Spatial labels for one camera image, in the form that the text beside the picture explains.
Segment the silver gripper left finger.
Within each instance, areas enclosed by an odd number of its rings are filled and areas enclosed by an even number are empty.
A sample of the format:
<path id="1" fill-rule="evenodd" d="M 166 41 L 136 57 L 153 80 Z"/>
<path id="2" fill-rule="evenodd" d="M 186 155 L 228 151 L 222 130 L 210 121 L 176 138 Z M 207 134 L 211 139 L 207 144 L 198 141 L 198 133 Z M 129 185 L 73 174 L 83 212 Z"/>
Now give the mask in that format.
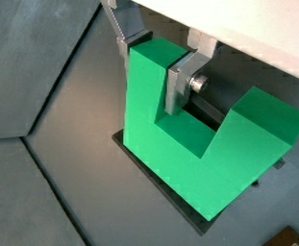
<path id="1" fill-rule="evenodd" d="M 152 38 L 145 29 L 139 4 L 132 0 L 100 0 L 116 33 L 116 45 L 123 57 L 124 69 L 128 69 L 129 48 Z"/>

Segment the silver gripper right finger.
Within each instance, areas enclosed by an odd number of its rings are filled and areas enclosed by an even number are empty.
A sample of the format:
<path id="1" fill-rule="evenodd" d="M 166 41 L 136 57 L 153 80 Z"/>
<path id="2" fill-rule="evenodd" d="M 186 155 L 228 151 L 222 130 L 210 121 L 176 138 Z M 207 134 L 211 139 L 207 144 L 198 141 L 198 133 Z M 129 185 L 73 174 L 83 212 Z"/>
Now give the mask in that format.
<path id="1" fill-rule="evenodd" d="M 216 49 L 216 39 L 191 28 L 187 46 L 194 49 L 168 69 L 166 112 L 174 115 L 188 100 L 190 91 L 199 92 L 207 86 L 207 77 L 199 69 L 208 63 Z"/>

